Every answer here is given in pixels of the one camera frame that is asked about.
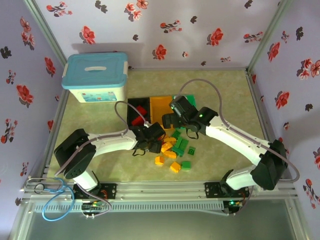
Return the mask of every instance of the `wallpaper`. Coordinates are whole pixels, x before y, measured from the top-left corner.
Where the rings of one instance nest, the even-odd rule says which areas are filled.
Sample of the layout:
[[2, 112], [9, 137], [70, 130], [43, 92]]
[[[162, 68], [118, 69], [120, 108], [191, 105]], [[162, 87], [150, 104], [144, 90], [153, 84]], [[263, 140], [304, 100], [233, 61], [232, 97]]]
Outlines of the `wallpaper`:
[[65, 56], [125, 52], [131, 68], [243, 68], [279, 0], [34, 0]]
[[293, 1], [252, 76], [268, 124], [300, 171], [295, 188], [314, 239], [320, 235], [319, 11], [317, 0]]
[[20, 189], [42, 160], [63, 68], [23, 1], [1, 3], [0, 29], [0, 239], [5, 240]]

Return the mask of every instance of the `purple wall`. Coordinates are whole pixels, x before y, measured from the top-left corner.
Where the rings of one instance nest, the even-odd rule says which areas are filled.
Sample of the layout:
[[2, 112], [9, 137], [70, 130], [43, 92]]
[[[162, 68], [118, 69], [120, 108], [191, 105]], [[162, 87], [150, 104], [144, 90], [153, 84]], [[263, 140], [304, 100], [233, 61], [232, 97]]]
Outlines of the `purple wall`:
[[42, 160], [62, 92], [63, 68], [22, 0], [1, 3], [0, 29], [0, 239], [4, 240], [23, 195], [19, 190]]
[[293, 1], [253, 71], [268, 124], [300, 171], [295, 187], [314, 239], [320, 235], [319, 12], [318, 0]]

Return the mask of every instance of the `toy block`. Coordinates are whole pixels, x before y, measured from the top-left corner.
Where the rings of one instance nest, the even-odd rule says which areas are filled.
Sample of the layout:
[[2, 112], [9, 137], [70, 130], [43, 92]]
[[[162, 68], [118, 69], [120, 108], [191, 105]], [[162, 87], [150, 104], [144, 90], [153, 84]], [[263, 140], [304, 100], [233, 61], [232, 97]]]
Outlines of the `toy block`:
[[163, 165], [165, 163], [165, 158], [163, 156], [156, 156], [155, 157], [155, 164]]
[[181, 134], [181, 132], [179, 132], [179, 131], [174, 131], [174, 133], [172, 134], [172, 136], [171, 137], [173, 137], [173, 138], [175, 138], [175, 139], [178, 139], [179, 138], [179, 136], [180, 136], [180, 134]]
[[189, 141], [187, 139], [182, 138], [179, 149], [181, 149], [182, 151], [185, 151], [188, 143], [189, 143]]
[[181, 166], [179, 163], [177, 163], [176, 161], [174, 161], [171, 166], [170, 166], [171, 170], [174, 171], [175, 173], [178, 173], [181, 169]]
[[196, 148], [193, 147], [193, 146], [190, 146], [190, 147], [189, 147], [188, 154], [190, 154], [190, 155], [195, 155], [195, 151], [196, 151]]
[[190, 161], [183, 161], [181, 164], [181, 168], [183, 170], [190, 170], [191, 169], [191, 162]]
[[174, 137], [166, 137], [163, 141], [165, 143], [170, 142], [172, 145], [175, 145], [177, 142], [177, 139], [175, 139]]
[[177, 158], [177, 154], [174, 151], [165, 151], [163, 153], [163, 155], [165, 157], [171, 158], [171, 159], [176, 159]]
[[176, 143], [175, 143], [174, 146], [175, 146], [176, 148], [180, 148], [181, 142], [182, 142], [182, 137], [178, 137], [178, 139], [176, 140]]
[[184, 151], [182, 151], [180, 148], [177, 148], [175, 146], [171, 150], [174, 151], [176, 155], [179, 157], [182, 157], [184, 155]]
[[165, 144], [162, 145], [161, 152], [164, 153], [165, 151], [168, 151], [172, 147], [173, 147], [173, 145], [170, 142], [166, 142]]
[[136, 109], [138, 110], [139, 113], [142, 114], [142, 116], [147, 114], [147, 110], [145, 110], [142, 106], [137, 106]]

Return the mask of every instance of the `plastic storage box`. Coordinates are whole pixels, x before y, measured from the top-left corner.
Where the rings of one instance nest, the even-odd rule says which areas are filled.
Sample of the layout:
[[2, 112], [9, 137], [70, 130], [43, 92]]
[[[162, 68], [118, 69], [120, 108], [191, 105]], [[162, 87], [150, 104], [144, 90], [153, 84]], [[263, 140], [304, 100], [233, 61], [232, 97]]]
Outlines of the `plastic storage box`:
[[124, 101], [127, 76], [123, 52], [74, 54], [64, 67], [62, 87], [80, 103]]

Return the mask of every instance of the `orange lego brick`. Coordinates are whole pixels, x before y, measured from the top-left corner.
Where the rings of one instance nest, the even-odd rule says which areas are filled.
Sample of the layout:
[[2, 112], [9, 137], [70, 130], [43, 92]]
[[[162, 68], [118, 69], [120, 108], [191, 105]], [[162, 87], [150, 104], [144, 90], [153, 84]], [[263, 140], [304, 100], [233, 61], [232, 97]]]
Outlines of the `orange lego brick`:
[[163, 156], [156, 156], [155, 157], [155, 164], [163, 165], [165, 163], [165, 158]]
[[165, 151], [163, 153], [163, 155], [165, 157], [171, 158], [171, 159], [176, 159], [177, 158], [177, 154], [174, 151]]
[[163, 141], [164, 141], [165, 143], [169, 142], [169, 143], [171, 143], [172, 145], [175, 145], [176, 142], [177, 142], [177, 139], [175, 139], [174, 137], [166, 137]]
[[170, 166], [171, 170], [174, 171], [175, 173], [178, 173], [181, 169], [181, 166], [179, 163], [177, 163], [176, 161], [174, 161], [171, 166]]
[[164, 153], [165, 151], [168, 151], [172, 147], [173, 147], [173, 145], [170, 142], [166, 142], [165, 144], [162, 145], [161, 152]]

